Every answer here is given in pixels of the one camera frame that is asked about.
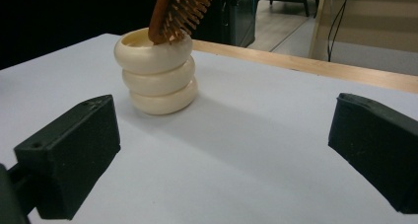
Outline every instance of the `brush bristles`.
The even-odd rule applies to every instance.
[[[211,0],[172,0],[163,21],[162,35],[167,41],[181,40],[184,32],[191,35],[210,6]]]

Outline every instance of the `dark background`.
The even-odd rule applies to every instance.
[[[149,26],[156,0],[0,0],[0,69]]]

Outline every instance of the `stacked rings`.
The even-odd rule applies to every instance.
[[[190,36],[179,42],[153,45],[148,29],[128,33],[114,48],[122,78],[138,110],[149,114],[176,112],[197,95]]]

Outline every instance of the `black plastic part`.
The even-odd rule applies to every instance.
[[[40,217],[72,219],[119,142],[113,99],[106,95],[77,105],[15,147],[19,166],[41,179]]]
[[[34,175],[28,169],[22,168],[19,163],[9,171],[16,197],[18,198],[21,210],[28,215],[37,206],[41,199],[42,179]]]
[[[418,213],[418,121],[360,96],[337,100],[329,146],[396,211]]]
[[[26,215],[21,209],[6,168],[0,164],[0,223],[27,224],[29,220]]]

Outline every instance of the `brush handle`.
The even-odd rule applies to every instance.
[[[167,41],[166,37],[163,35],[163,23],[169,4],[170,0],[157,0],[148,31],[148,38],[154,44],[160,44]]]

